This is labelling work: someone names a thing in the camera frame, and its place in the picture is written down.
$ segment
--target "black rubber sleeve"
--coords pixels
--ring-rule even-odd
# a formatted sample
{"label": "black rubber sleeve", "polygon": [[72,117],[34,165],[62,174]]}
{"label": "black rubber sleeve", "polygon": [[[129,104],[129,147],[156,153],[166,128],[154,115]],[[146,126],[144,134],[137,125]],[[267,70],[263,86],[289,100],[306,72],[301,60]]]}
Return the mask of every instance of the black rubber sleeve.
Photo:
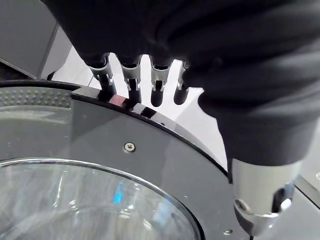
{"label": "black rubber sleeve", "polygon": [[181,89],[178,89],[178,87],[175,89],[173,101],[177,105],[182,105],[185,103],[187,96],[188,96],[188,89],[182,85]]}

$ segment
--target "white surface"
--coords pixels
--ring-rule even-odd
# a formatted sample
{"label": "white surface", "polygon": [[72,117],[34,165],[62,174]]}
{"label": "white surface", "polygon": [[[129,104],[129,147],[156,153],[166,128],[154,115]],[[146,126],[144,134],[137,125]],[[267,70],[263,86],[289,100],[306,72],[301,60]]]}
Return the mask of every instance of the white surface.
{"label": "white surface", "polygon": [[[109,61],[117,94],[127,98],[128,90],[120,63],[113,53],[110,54]],[[147,55],[142,57],[142,104],[176,121],[191,132],[211,151],[208,153],[227,169],[225,147],[218,130],[217,121],[213,117],[206,115],[198,106],[198,96],[203,90],[201,88],[191,88],[184,104],[176,105],[174,103],[174,94],[178,83],[180,65],[181,62],[178,60],[175,60],[172,63],[168,81],[164,89],[163,103],[159,107],[154,107],[151,104],[151,64]],[[99,82],[93,77],[91,70],[79,57],[74,48],[71,49],[65,64],[54,74],[52,80],[101,89]]]}
{"label": "white surface", "polygon": [[65,64],[55,72],[52,80],[88,86],[92,77],[91,70],[72,47]]}

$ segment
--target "screw head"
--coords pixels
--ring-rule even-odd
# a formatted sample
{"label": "screw head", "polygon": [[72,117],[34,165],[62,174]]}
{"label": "screw head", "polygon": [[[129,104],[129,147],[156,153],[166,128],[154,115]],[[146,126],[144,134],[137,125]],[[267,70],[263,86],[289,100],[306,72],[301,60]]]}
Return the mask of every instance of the screw head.
{"label": "screw head", "polygon": [[134,152],[136,150],[136,146],[132,143],[132,142],[127,142],[125,145],[124,145],[124,149],[128,152]]}
{"label": "screw head", "polygon": [[233,232],[232,229],[227,229],[223,232],[223,235],[229,236],[232,234],[232,232]]}

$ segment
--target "metal rim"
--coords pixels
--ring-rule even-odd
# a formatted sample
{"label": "metal rim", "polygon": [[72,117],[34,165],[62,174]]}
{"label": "metal rim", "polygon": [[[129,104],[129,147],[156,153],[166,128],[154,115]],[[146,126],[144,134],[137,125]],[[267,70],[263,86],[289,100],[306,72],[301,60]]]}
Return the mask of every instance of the metal rim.
{"label": "metal rim", "polygon": [[144,180],[141,177],[135,176],[125,171],[121,171],[112,167],[103,166],[96,163],[86,162],[86,161],[79,161],[79,160],[70,160],[70,159],[62,159],[62,158],[49,158],[49,157],[39,157],[39,158],[19,158],[14,160],[5,160],[0,162],[0,169],[6,168],[10,166],[19,166],[19,165],[29,165],[29,164],[57,164],[57,165],[68,165],[68,166],[76,166],[76,167],[83,167],[83,168],[90,168],[95,169],[98,171],[114,174],[120,176],[122,178],[126,178],[133,182],[139,183],[146,188],[154,191],[155,193],[159,194],[161,197],[168,200],[171,204],[173,204],[182,214],[188,219],[190,222],[194,233],[196,234],[197,239],[205,240],[204,231],[197,220],[197,218],[192,214],[192,212],[178,199],[174,196],[163,191],[161,188],[157,187],[156,185],[152,184],[149,181]]}

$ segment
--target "silver metal fitting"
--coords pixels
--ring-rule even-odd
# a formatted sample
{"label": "silver metal fitting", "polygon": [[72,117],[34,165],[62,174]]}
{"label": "silver metal fitting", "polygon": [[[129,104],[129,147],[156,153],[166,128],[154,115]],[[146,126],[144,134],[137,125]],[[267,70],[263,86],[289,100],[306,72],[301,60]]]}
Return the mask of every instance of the silver metal fitting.
{"label": "silver metal fitting", "polygon": [[135,90],[139,90],[141,82],[140,61],[135,67],[125,67],[121,64],[121,69],[128,90],[132,90],[129,83],[130,79],[135,79]]}
{"label": "silver metal fitting", "polygon": [[182,75],[184,72],[187,70],[187,64],[185,61],[182,62],[180,71],[179,71],[179,77],[178,77],[178,84],[177,84],[177,89],[182,90],[182,85],[184,84],[184,80],[182,78]]}
{"label": "silver metal fitting", "polygon": [[89,68],[99,82],[102,82],[101,76],[107,76],[109,86],[114,84],[114,81],[112,80],[113,73],[109,62],[102,68],[94,68],[92,66],[89,66]]}
{"label": "silver metal fitting", "polygon": [[278,210],[273,211],[275,194],[284,186],[294,188],[290,183],[298,175],[300,166],[301,161],[288,165],[264,166],[235,158],[232,160],[234,211],[239,224],[249,235],[258,236],[271,228],[291,206],[291,197],[284,196],[278,202]]}
{"label": "silver metal fitting", "polygon": [[154,64],[151,62],[151,84],[152,84],[153,91],[156,90],[157,81],[161,81],[162,85],[161,85],[160,91],[163,92],[163,90],[165,89],[165,85],[167,84],[167,81],[168,81],[170,67],[171,67],[171,64],[166,69],[156,69]]}

